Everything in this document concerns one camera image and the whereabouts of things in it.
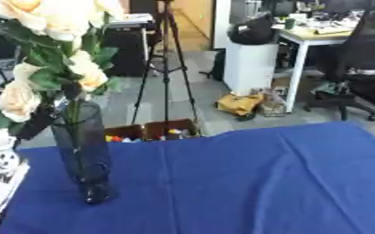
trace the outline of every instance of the dark glass vase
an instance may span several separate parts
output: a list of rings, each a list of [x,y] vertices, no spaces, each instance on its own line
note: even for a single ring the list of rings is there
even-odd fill
[[[74,101],[52,126],[62,161],[88,204],[110,197],[111,157],[101,110],[88,101]]]

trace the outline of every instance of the white rose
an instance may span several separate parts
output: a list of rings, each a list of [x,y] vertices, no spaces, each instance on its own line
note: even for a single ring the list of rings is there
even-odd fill
[[[72,51],[78,51],[82,47],[82,37],[75,37],[72,41]]]
[[[14,67],[13,75],[17,81],[21,81],[29,85],[32,85],[31,81],[29,81],[29,77],[31,77],[32,74],[36,73],[40,69],[41,67],[37,67],[26,62],[23,62]]]
[[[91,61],[91,56],[86,51],[77,51],[70,60],[74,62],[74,65],[70,66],[70,70],[82,76],[79,84],[84,91],[92,92],[108,81],[103,70]]]
[[[15,18],[38,35],[72,41],[89,28],[92,0],[0,0],[0,16]]]
[[[0,17],[18,19],[25,27],[42,32],[47,19],[32,14],[42,3],[43,0],[0,0]]]
[[[26,122],[31,119],[31,113],[40,103],[40,96],[20,80],[7,84],[0,95],[0,110],[13,122]]]
[[[94,0],[95,4],[102,11],[107,12],[109,15],[116,19],[123,19],[124,11],[119,0]]]
[[[73,41],[89,28],[90,0],[43,0],[32,13],[46,18],[45,33],[62,41]]]
[[[105,73],[95,63],[92,66],[85,68],[83,78],[79,81],[82,89],[87,92],[93,92],[102,84],[108,81]]]

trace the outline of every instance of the office chair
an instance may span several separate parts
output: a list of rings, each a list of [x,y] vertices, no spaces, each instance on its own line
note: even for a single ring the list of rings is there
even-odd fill
[[[370,114],[368,120],[375,121],[375,111],[356,101],[350,91],[350,82],[375,79],[374,76],[351,74],[351,69],[375,70],[375,9],[368,6],[350,38],[341,46],[323,48],[320,51],[318,69],[333,84],[331,93],[318,91],[314,99],[307,102],[305,110],[311,108],[338,107],[341,119],[348,118],[347,107]]]

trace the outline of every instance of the floor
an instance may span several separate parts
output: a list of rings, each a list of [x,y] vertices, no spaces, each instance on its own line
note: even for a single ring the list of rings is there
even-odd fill
[[[295,110],[292,114],[288,114],[282,118],[266,118],[259,114],[254,120],[237,122],[234,116],[213,108],[214,101],[228,94],[229,89],[221,82],[207,80],[204,76],[198,74],[200,70],[208,70],[211,67],[214,52],[190,51],[186,52],[185,56],[188,66],[189,84],[197,101],[200,128],[205,135],[211,136],[240,129],[339,121],[337,110],[314,109],[312,112],[305,112],[302,109],[303,98],[310,89],[305,87],[311,87],[310,83],[316,82],[316,80],[304,79]],[[174,57],[171,57],[171,60],[174,63],[176,61]],[[118,90],[111,91],[109,95],[95,99],[102,107],[106,127],[122,126],[131,123],[134,102],[137,98],[140,83],[141,79],[138,78],[122,78]],[[170,99],[171,119],[192,117],[186,86],[180,71],[171,75]],[[366,114],[355,110],[351,110],[349,113],[350,122],[375,134],[375,122],[368,122]],[[150,77],[147,82],[137,122],[146,123],[162,121],[163,119],[164,86],[162,79],[160,77]],[[46,130],[36,139],[24,142],[22,147],[41,147],[53,144],[52,133],[50,130]]]
[[[179,29],[179,39],[184,51],[205,51],[209,49],[210,40],[205,37],[197,27],[179,10],[174,10],[175,19]],[[170,48],[175,50],[175,41],[170,40]]]

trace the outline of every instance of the white box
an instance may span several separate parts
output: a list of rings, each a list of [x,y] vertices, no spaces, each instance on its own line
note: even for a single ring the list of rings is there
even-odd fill
[[[249,95],[253,89],[270,88],[278,48],[277,44],[244,46],[229,41],[224,82],[238,96]]]

